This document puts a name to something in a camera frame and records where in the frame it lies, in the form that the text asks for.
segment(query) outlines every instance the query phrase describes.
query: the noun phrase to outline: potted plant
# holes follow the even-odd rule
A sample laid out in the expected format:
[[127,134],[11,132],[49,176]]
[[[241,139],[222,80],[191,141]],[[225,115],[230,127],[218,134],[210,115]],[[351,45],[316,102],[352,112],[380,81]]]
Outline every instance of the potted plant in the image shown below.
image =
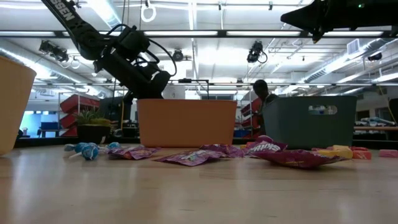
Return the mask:
[[77,136],[80,142],[102,144],[111,132],[111,121],[95,110],[76,114]]

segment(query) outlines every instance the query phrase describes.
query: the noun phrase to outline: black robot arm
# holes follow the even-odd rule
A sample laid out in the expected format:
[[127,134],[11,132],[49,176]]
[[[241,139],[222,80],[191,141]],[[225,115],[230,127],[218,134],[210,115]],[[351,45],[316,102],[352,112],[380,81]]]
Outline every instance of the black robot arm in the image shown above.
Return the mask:
[[[120,81],[121,86],[129,90],[126,98],[162,98],[162,91],[171,75],[159,69],[157,66],[159,59],[148,51],[150,42],[161,47],[158,43],[145,37],[142,32],[136,30],[135,26],[128,27],[124,24],[114,27],[107,34],[100,34],[76,13],[73,1],[42,0],[42,2],[66,28],[80,55],[94,61],[95,72],[106,70]],[[117,37],[111,35],[119,27],[124,27],[121,34]],[[148,52],[155,62],[147,62],[140,57],[139,54],[143,52]],[[166,53],[173,61],[177,72],[172,56],[167,51]],[[140,66],[143,62],[147,62],[146,67]]]

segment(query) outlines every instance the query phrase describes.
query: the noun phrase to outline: orange bin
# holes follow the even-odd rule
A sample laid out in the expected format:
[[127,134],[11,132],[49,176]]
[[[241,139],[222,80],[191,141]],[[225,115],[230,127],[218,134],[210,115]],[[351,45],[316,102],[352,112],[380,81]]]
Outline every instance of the orange bin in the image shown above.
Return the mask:
[[141,144],[199,147],[232,144],[236,102],[226,100],[139,100]]

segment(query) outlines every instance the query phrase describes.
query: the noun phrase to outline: tan bin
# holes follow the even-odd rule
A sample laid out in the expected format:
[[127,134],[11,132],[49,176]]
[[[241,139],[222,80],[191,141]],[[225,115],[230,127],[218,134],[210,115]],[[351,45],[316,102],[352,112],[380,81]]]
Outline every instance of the tan bin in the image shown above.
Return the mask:
[[199,147],[232,144],[236,102],[226,100],[139,100],[141,144]]
[[0,56],[0,156],[10,152],[29,99],[36,72]]

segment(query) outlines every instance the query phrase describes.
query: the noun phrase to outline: gray bin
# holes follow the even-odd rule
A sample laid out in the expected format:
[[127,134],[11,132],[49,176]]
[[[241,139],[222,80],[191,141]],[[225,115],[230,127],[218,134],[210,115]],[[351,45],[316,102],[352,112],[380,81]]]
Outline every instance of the gray bin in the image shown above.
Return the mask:
[[[279,98],[263,108],[266,133],[289,149],[350,146],[356,112],[355,96]],[[317,114],[310,106],[335,106],[334,114]]]

